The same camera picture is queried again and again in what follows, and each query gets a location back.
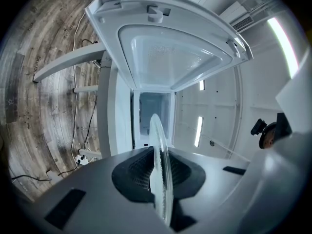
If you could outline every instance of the gray wood flooring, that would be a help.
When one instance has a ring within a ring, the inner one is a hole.
[[[4,147],[1,158],[7,161],[11,176],[47,178],[48,170],[60,173],[75,167],[71,156],[75,114],[73,68],[40,83],[33,83],[33,76],[52,60],[73,50],[78,21],[91,1],[30,0],[2,43],[0,134]],[[81,47],[83,39],[98,40],[86,16],[77,31],[75,48]],[[92,63],[78,65],[77,86],[97,85],[98,75]],[[74,156],[86,138],[95,99],[95,92],[78,95]],[[86,147],[99,152],[96,118],[95,112]],[[52,186],[51,182],[26,177],[13,183],[31,200]]]

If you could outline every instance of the air conditioner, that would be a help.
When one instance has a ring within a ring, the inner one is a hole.
[[[220,17],[237,31],[254,22],[253,18],[239,2],[233,3]]]

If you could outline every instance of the light strip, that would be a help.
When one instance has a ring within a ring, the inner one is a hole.
[[[199,90],[205,90],[205,82],[204,82],[204,80],[201,80],[199,82]]]
[[[284,32],[282,26],[279,24],[279,22],[276,20],[276,18],[271,18],[268,20],[269,25],[271,26],[271,28],[273,29],[282,49],[284,52],[284,56],[286,58],[287,61],[287,65],[288,65],[288,70],[289,70],[289,74],[291,76],[291,78],[293,78],[293,76],[296,74],[296,72],[298,71],[298,62],[296,59],[296,56],[294,54],[293,51],[293,47],[286,35],[286,33]]]
[[[203,117],[198,117],[197,131],[196,131],[196,137],[195,137],[195,143],[194,143],[195,147],[198,147],[199,145],[202,125],[203,125]]]

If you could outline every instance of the white door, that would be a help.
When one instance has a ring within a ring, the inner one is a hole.
[[[86,13],[135,90],[180,91],[253,58],[238,32],[189,0],[94,0]]]

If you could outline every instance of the black cable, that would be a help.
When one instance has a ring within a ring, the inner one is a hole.
[[[84,146],[83,148],[84,148],[84,149],[86,149],[86,143],[87,143],[88,135],[89,135],[89,132],[90,132],[90,126],[91,126],[92,117],[93,117],[94,111],[95,111],[95,109],[96,109],[97,99],[98,99],[98,95],[97,95],[97,97],[96,97],[96,101],[95,101],[95,103],[94,103],[93,112],[92,112],[92,115],[91,115],[91,118],[90,118],[89,127],[88,127],[88,132],[87,132],[87,137],[86,137],[86,139],[85,139],[85,141],[84,141],[84,144],[83,144],[83,146]]]
[[[82,42],[81,42],[81,47],[83,47],[82,44],[83,44],[84,41],[88,41],[89,43],[93,44],[93,42],[91,42],[90,40],[88,40],[88,39],[83,39]]]
[[[60,176],[61,174],[64,174],[64,173],[70,173],[70,172],[76,170],[76,169],[78,168],[78,166],[76,166],[74,169],[71,169],[71,170],[69,170],[69,171],[62,172],[62,173],[58,174],[58,176]]]
[[[11,178],[11,179],[14,180],[14,179],[18,179],[18,178],[20,178],[20,177],[29,177],[29,178],[35,179],[35,180],[37,180],[37,181],[51,181],[50,178],[48,178],[48,179],[38,179],[38,178],[35,178],[35,177],[31,177],[31,176],[29,176],[29,175],[19,175],[19,176],[17,176],[17,177],[13,177],[13,178]]]

